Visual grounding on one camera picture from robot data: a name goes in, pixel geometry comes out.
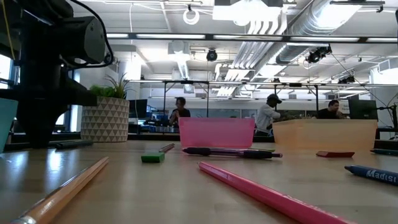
white shirt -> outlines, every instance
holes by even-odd
[[[256,126],[258,131],[268,133],[267,127],[272,124],[274,119],[280,118],[280,113],[276,112],[268,104],[260,107],[257,112]]]

cap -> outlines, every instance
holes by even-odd
[[[276,94],[270,94],[270,95],[267,97],[267,100],[269,100],[269,99],[275,99],[275,100],[277,100],[278,103],[282,103],[282,100],[280,100],[279,97],[278,97],[278,95],[276,95]]]

planter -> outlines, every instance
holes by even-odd
[[[81,139],[93,142],[127,141],[129,105],[124,99],[97,97],[97,106],[84,106]]]

crayon label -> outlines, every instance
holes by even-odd
[[[366,173],[366,177],[374,178],[377,180],[384,180],[387,182],[391,183],[396,183],[397,182],[397,177],[393,175],[388,175],[388,174],[382,174],[377,172],[376,170],[369,170]]]

table surface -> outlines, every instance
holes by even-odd
[[[283,214],[199,171],[197,163],[234,172],[358,223],[398,220],[395,186],[356,177],[344,165],[398,172],[398,157],[358,151],[352,159],[317,157],[316,151],[281,150],[284,157],[250,160],[189,156],[176,148],[160,164],[142,153],[170,144],[128,141],[84,149],[0,154],[0,223],[17,218],[42,197],[98,159],[109,164],[67,205],[54,223],[296,223]],[[253,147],[274,147],[255,143]]]

